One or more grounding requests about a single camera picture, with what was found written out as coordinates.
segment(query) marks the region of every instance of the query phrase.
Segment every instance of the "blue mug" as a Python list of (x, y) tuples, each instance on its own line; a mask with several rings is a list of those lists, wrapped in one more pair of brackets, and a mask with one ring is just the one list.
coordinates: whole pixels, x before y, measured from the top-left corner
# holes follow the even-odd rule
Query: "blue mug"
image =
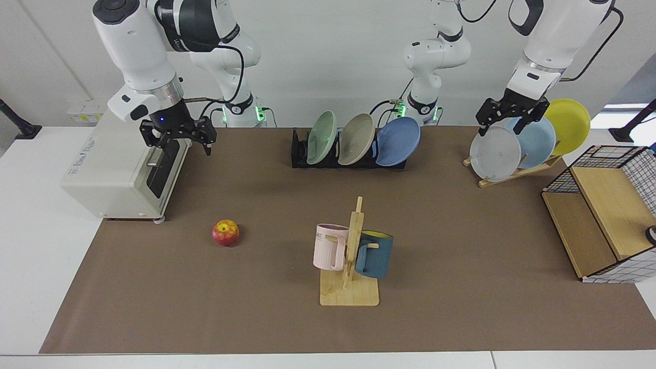
[(370, 278), (385, 278), (390, 266), (394, 237), (374, 230), (363, 230), (360, 236), (356, 272)]

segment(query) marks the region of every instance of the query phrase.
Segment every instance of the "wooden mug stand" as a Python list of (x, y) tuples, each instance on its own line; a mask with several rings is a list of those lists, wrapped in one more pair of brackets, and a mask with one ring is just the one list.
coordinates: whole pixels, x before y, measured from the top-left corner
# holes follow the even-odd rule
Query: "wooden mug stand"
[[(362, 197), (358, 197), (356, 210), (351, 213), (351, 221), (346, 241), (346, 262), (343, 271), (321, 270), (321, 306), (377, 306), (380, 303), (378, 280), (356, 273), (356, 256), (360, 244), (360, 234), (365, 220), (362, 211)], [(377, 244), (367, 245), (377, 248)]]
[[(529, 154), (524, 155), (522, 157), (522, 160), (520, 160), (519, 165), (521, 165), (524, 162), (524, 160), (526, 160), (526, 158), (528, 158), (528, 156), (529, 156)], [(527, 175), (530, 175), (530, 174), (538, 173), (538, 172), (541, 172), (541, 171), (546, 171), (547, 169), (551, 169), (554, 165), (556, 165), (558, 160), (562, 159), (562, 157), (563, 157), (562, 155), (551, 155), (549, 157), (549, 159), (547, 159), (544, 163), (538, 165), (537, 167), (533, 167), (533, 168), (530, 168), (530, 169), (519, 169), (519, 168), (517, 168), (517, 170), (515, 170), (515, 173), (513, 173), (510, 177), (508, 177), (507, 179), (504, 179), (503, 181), (491, 182), (491, 181), (488, 180), (488, 178), (484, 178), (484, 179), (478, 181), (478, 186), (480, 188), (490, 187), (490, 186), (497, 185), (499, 183), (512, 181), (513, 179), (521, 178), (521, 177), (524, 177), (524, 176), (527, 176)], [(472, 166), (471, 156), (469, 158), (465, 159), (462, 162), (462, 164), (466, 167)]]

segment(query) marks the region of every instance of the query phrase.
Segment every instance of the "white table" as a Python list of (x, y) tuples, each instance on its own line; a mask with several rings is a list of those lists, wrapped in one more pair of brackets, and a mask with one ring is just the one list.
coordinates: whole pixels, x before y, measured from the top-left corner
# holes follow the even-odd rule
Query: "white table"
[[(58, 186), (91, 133), (46, 127), (0, 158), (0, 368), (653, 368), (654, 351), (38, 356), (100, 219)], [(590, 144), (616, 144), (593, 131)], [(578, 154), (566, 158), (573, 160)], [(639, 285), (656, 313), (656, 280)]]

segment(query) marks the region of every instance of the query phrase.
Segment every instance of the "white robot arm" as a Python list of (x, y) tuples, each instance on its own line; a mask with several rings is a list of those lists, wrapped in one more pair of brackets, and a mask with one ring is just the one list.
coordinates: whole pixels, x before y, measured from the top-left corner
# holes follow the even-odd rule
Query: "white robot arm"
[(520, 34), (528, 36), (524, 57), (503, 98), (487, 99), (476, 114), (481, 136), (490, 125), (508, 117), (522, 117), (514, 128), (516, 134), (530, 122), (539, 121), (549, 107), (546, 92), (561, 80), (579, 49), (615, 10), (615, 0), (524, 1), (529, 14), (523, 24), (510, 20)]
[(410, 93), (404, 99), (405, 115), (421, 125), (437, 123), (435, 112), (442, 80), (436, 71), (461, 66), (472, 53), (453, 2), (435, 0), (431, 6), (431, 19), (438, 36), (414, 42), (403, 52), (405, 66), (413, 73)]
[(141, 121), (148, 146), (191, 139), (201, 142), (209, 155), (216, 142), (209, 119), (196, 121), (189, 114), (167, 59), (167, 41), (178, 52), (190, 52), (194, 63), (216, 79), (228, 99), (219, 100), (225, 104), (228, 125), (253, 127), (265, 120), (243, 77), (244, 68), (259, 62), (260, 51), (241, 32), (228, 0), (98, 0), (93, 16), (125, 80), (108, 106), (123, 121)]
[(260, 62), (260, 47), (235, 21), (229, 0), (148, 0), (171, 47), (190, 52), (208, 71), (226, 100), (229, 127), (261, 125), (261, 114), (243, 69)]

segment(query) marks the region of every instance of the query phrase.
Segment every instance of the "red apple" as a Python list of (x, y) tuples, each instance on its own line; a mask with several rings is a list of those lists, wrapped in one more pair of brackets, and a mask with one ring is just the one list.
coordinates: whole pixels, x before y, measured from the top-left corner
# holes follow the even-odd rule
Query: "red apple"
[(239, 240), (239, 227), (237, 223), (224, 219), (212, 228), (212, 238), (221, 246), (234, 247)]

